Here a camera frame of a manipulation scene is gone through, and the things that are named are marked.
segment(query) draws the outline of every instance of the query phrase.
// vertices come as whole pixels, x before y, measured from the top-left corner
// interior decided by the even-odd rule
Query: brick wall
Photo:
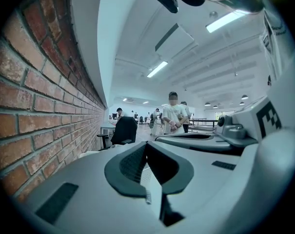
[[[21,201],[101,148],[104,105],[83,67],[69,4],[24,0],[0,37],[0,179]]]

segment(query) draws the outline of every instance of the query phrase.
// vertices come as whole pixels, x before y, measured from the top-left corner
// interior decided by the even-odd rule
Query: fluorescent tube light
[[[213,23],[210,23],[206,26],[209,33],[214,32],[215,30],[221,28],[222,26],[240,18],[244,15],[249,14],[248,12],[242,11],[242,10],[235,10],[234,12],[228,13],[225,16],[219,18],[218,20],[214,21]]]
[[[168,63],[166,61],[163,61],[156,69],[154,69],[147,77],[150,78],[154,76],[160,69],[162,69],[164,66],[166,66]]]

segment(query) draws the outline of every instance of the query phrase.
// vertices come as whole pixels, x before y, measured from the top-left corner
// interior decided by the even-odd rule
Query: black pants
[[[188,126],[187,124],[183,124],[184,132],[187,134],[188,133]]]

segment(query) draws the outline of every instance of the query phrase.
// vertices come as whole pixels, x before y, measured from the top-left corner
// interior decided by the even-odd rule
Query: black office chair
[[[111,139],[111,142],[113,145],[125,145],[134,143],[136,141],[137,136],[137,128],[138,124],[136,120],[133,117],[122,117],[116,124],[115,127],[115,133]],[[98,137],[102,137],[103,140],[103,149],[100,151],[103,151],[106,148],[106,142],[105,138],[108,135],[97,135]]]

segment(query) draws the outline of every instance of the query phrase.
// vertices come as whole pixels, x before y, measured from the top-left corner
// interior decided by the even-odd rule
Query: black hair
[[[176,92],[170,92],[169,93],[169,98],[170,98],[170,96],[176,96],[177,97],[177,93]]]

